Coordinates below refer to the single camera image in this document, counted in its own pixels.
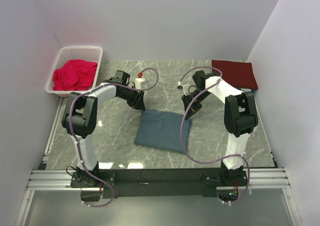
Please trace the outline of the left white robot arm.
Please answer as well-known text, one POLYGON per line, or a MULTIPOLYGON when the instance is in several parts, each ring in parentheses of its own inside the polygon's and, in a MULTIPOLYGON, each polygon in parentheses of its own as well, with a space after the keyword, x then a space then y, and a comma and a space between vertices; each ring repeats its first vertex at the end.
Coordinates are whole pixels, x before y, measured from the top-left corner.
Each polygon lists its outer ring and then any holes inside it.
POLYGON ((129 87, 130 75, 124 71, 116 71, 115 76, 105 80, 99 86, 85 92, 72 92, 62 117, 62 127, 72 138, 77 155, 77 168, 85 171, 82 181, 88 187, 96 186, 100 175, 94 171, 98 160, 93 148, 93 132, 97 125, 98 106, 113 98, 125 100, 135 110, 145 110, 144 92, 129 87))

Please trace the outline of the blue-grey t-shirt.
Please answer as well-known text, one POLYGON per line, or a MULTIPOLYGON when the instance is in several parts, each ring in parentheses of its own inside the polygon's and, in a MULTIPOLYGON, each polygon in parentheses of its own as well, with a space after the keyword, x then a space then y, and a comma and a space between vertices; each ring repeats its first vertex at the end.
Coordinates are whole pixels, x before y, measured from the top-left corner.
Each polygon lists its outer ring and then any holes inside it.
POLYGON ((143 111, 134 144, 185 154, 180 141, 182 119, 183 114, 157 110, 143 111))

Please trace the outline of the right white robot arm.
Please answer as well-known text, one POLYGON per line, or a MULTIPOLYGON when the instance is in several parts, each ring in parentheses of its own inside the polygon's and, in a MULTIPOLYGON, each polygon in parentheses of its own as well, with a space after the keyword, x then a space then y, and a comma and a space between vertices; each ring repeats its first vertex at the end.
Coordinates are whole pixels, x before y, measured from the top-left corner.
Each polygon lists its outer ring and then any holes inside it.
POLYGON ((225 156, 221 159, 221 167, 226 169, 220 172, 219 179, 222 184, 230 186, 237 180, 236 172, 243 167, 247 141, 258 125, 254 95, 224 81, 218 69, 210 73, 196 71, 192 79, 195 90, 181 97, 185 112, 180 127, 183 128, 185 121, 201 109, 202 101, 209 95, 214 95, 224 104, 223 120, 228 140, 225 156))

